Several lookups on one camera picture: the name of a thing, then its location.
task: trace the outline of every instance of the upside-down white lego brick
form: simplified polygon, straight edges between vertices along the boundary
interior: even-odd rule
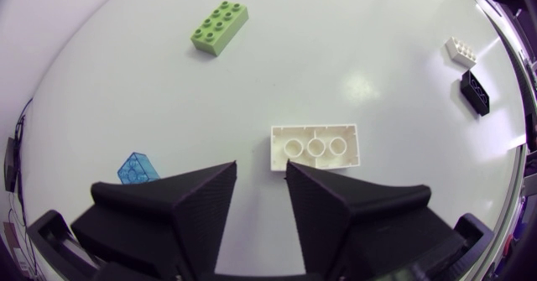
[[[288,159],[317,169],[360,165],[356,124],[272,126],[270,169],[285,171]]]
[[[468,69],[472,68],[476,64],[476,54],[473,53],[472,48],[467,44],[464,44],[457,38],[451,37],[446,42],[447,52],[450,53],[450,57],[455,62],[463,64]]]

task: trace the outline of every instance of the green lego brick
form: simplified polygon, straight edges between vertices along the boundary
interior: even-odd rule
[[[190,37],[201,51],[218,56],[248,20],[246,6],[224,1]]]

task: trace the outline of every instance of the white table surface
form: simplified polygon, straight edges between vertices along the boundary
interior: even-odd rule
[[[28,111],[23,176],[29,221],[68,223],[91,184],[120,183],[132,151],[161,177],[236,160],[238,179],[216,271],[304,272],[284,173],[269,170],[272,125],[356,123],[361,166],[337,173],[425,184],[454,226],[494,228],[524,143],[517,81],[474,0],[229,0],[250,19],[222,54],[190,35],[222,0],[110,0],[51,66]],[[444,43],[477,53],[491,111],[459,92],[465,71]]]

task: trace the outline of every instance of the transparent blue lego brick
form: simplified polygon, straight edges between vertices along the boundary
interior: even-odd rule
[[[117,171],[117,176],[122,184],[141,184],[151,180],[157,180],[160,176],[154,170],[145,154],[133,152],[125,164]]]

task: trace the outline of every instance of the cable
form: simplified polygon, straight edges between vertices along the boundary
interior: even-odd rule
[[[30,102],[32,102],[33,98],[30,98],[26,105],[24,105],[23,110],[20,112],[20,115],[18,116],[17,124],[15,125],[15,133],[14,133],[14,144],[13,144],[13,165],[15,168],[15,178],[17,182],[17,196],[18,196],[18,202],[20,204],[20,208],[22,211],[22,222],[20,218],[18,217],[17,211],[14,210],[15,204],[14,204],[14,194],[12,193],[9,198],[9,206],[11,207],[8,213],[9,222],[11,223],[11,213],[15,215],[15,218],[17,220],[17,230],[21,237],[24,238],[24,245],[26,247],[26,253],[28,254],[28,257],[26,258],[26,255],[23,252],[24,257],[26,258],[26,261],[28,264],[31,264],[31,271],[34,274],[34,276],[37,279],[46,280],[46,278],[43,275],[43,271],[41,270],[41,267],[38,265],[37,261],[35,260],[35,250],[34,250],[34,244],[31,240],[29,240],[28,237],[28,223],[26,221],[26,210],[24,208],[24,199],[23,199],[23,174],[22,174],[22,159],[21,159],[21,148],[23,143],[23,134],[24,134],[24,120],[26,118],[26,115],[24,114],[26,112],[26,109],[28,108],[28,105]]]
[[[9,209],[9,212],[8,212],[8,221],[9,221],[10,224],[12,224],[12,222],[11,222],[11,214],[12,214],[12,213],[14,214],[15,211],[14,211],[13,209]],[[22,234],[22,232],[21,232],[20,228],[18,227],[18,225],[15,224],[15,226],[17,227],[17,231],[18,231],[20,234]],[[21,250],[20,252],[23,254],[24,259],[26,259],[26,262],[27,262],[28,264],[31,264],[30,260],[26,257],[26,254],[24,254],[23,249],[21,248],[20,250]],[[44,278],[44,274],[43,274],[43,271],[41,270],[41,268],[39,268],[39,271],[41,272],[41,275],[40,275],[40,276],[39,276],[39,273],[37,273],[36,270],[33,270],[33,268],[32,268],[31,266],[29,266],[29,270],[30,270],[30,272],[31,272],[37,279],[41,279],[41,280],[45,280],[45,281],[46,281],[46,278]]]

